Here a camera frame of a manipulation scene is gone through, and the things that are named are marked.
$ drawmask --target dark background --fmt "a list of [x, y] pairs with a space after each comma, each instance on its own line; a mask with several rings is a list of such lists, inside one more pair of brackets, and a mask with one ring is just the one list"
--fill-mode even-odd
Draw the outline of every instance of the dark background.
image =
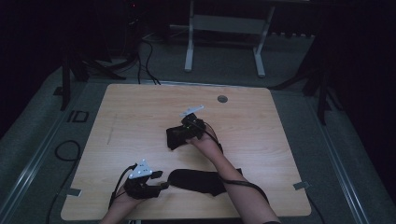
[[[197, 10], [211, 12], [214, 1]], [[167, 37], [169, 23], [186, 25], [189, 1], [136, 2], [149, 9], [152, 29]], [[278, 4], [270, 31], [316, 35], [306, 60], [326, 62], [331, 86], [356, 128], [393, 201], [396, 199], [396, 7], [391, 0]], [[65, 41], [92, 57], [109, 59], [126, 45], [123, 1], [4, 0], [0, 3], [0, 136], [7, 131], [47, 76], [61, 65]], [[220, 13], [263, 17], [256, 7], [223, 4]], [[128, 40], [134, 34], [127, 34]]]

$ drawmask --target table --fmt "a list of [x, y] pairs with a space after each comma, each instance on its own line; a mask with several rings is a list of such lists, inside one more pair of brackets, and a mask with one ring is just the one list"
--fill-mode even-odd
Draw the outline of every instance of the table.
[[[228, 101], [220, 103], [218, 97]], [[271, 93], [267, 89], [216, 86], [109, 85], [83, 152], [72, 189], [62, 210], [65, 220], [101, 219], [121, 173], [146, 159], [166, 181], [175, 169], [215, 171], [193, 146], [167, 148], [165, 130], [180, 125], [179, 114], [196, 112], [216, 131], [225, 156], [247, 180], [260, 186], [279, 216], [307, 216], [311, 212], [290, 146]], [[140, 204], [130, 219], [239, 217], [226, 193], [217, 197], [170, 187], [156, 199]]]

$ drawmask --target black fabric pad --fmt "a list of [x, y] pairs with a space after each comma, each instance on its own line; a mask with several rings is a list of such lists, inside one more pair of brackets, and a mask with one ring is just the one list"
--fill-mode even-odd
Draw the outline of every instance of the black fabric pad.
[[217, 172], [177, 169], [168, 176], [170, 185], [217, 196], [226, 191]]
[[183, 125], [166, 129], [166, 141], [170, 149], [173, 150], [177, 147], [187, 144], [186, 139], [179, 138], [177, 135], [175, 135], [175, 133], [182, 130], [184, 130]]

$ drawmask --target forearm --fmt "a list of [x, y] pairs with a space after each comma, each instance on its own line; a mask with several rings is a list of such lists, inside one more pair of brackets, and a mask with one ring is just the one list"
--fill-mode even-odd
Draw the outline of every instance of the forearm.
[[[211, 161], [223, 179], [247, 181], [224, 156], [217, 156]], [[224, 184], [224, 187], [245, 224], [279, 221], [268, 202], [256, 189], [233, 184]]]

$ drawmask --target metal stand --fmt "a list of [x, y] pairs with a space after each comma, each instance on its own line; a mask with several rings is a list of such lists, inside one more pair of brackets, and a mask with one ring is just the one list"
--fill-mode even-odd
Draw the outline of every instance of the metal stand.
[[275, 7], [270, 7], [266, 20], [218, 17], [194, 14], [194, 0], [190, 0], [190, 24], [189, 24], [189, 45], [187, 46], [186, 63], [184, 70], [192, 70], [192, 58], [194, 53], [193, 33], [194, 30], [207, 30], [218, 32], [230, 32], [239, 34], [260, 35], [260, 42], [253, 48], [254, 59], [256, 62], [259, 77], [264, 77], [264, 66], [262, 64], [262, 46], [267, 37], [271, 19], [274, 15]]

